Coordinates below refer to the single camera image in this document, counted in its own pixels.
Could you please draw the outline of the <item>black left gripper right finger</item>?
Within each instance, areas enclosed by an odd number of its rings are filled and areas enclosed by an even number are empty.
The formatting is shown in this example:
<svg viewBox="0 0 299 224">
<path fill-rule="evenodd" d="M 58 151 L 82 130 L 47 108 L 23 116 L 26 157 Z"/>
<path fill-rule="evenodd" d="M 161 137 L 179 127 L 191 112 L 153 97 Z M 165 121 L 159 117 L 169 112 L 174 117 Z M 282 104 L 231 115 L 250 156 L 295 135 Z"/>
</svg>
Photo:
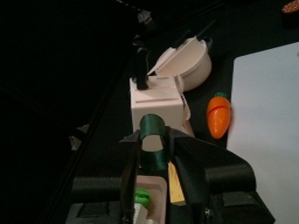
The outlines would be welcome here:
<svg viewBox="0 0 299 224">
<path fill-rule="evenodd" d="M 193 224 L 254 224 L 257 179 L 249 162 L 213 143 L 169 130 Z"/>
</svg>

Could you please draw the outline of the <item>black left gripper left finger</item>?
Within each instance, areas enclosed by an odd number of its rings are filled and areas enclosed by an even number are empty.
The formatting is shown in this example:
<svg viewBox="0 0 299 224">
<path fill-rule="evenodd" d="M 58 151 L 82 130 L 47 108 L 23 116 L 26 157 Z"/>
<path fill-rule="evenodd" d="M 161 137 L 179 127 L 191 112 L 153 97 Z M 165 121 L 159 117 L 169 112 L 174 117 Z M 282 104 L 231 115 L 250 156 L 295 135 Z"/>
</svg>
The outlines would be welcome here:
<svg viewBox="0 0 299 224">
<path fill-rule="evenodd" d="M 122 189 L 121 189 L 121 205 L 122 215 L 121 224 L 134 224 L 135 215 L 135 188 L 137 188 L 137 173 L 139 166 L 139 153 L 141 153 L 141 131 L 138 130 L 122 141 L 121 145 L 126 150 L 126 167 L 122 176 Z"/>
</svg>

